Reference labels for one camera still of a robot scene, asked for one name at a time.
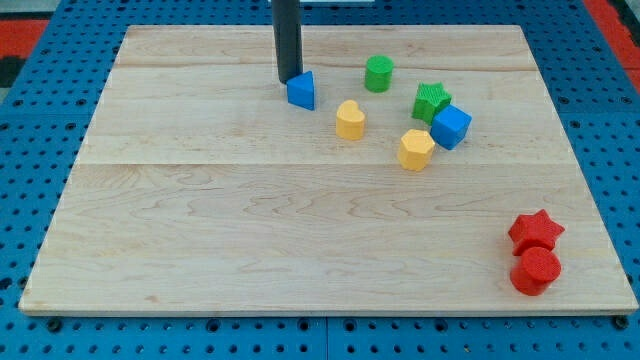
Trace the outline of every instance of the colored block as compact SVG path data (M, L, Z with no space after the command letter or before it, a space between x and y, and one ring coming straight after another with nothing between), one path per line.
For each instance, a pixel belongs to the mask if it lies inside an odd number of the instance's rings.
M431 137L443 148L453 150L467 135L469 124L471 116L449 105L433 118Z
M354 100L347 100L336 113L336 135L347 140L359 140L364 136L365 114Z
M562 265L551 251L532 247L520 257L511 270L511 283L521 293L529 296L542 294L560 276Z
M451 94L444 90L442 83L418 85L418 93L413 103L411 117L422 119L427 125L433 123L433 117L451 103Z
M316 88L313 72L307 71L287 81L287 101L308 110L316 108Z
M374 55L367 60L364 87L371 92L385 92L391 86L393 61L384 55Z
M400 139L398 161L407 170L420 171L431 161L435 146L428 132L409 130Z
M509 229L513 241L513 255L520 256L528 248L542 247L553 250L564 227L551 220L546 210L533 215L519 215Z

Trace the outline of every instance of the yellow hexagon block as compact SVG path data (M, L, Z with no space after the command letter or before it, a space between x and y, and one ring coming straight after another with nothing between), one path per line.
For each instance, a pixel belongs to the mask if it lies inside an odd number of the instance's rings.
M347 140L359 140L364 136L365 115L354 100L347 100L338 107L336 135Z
M431 161L435 147L428 131L409 130L400 139L398 161L407 170L420 171Z

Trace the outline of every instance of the wooden table surface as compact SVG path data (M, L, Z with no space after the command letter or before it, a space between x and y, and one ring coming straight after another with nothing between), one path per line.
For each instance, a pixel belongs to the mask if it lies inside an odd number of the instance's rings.
M527 316L637 302L517 26L303 28L317 110L286 102L263 26L132 26L20 303L63 316ZM395 62L364 89L366 59ZM474 117L396 160L417 84ZM355 99L360 141L335 136ZM560 278L509 281L507 230L547 209Z

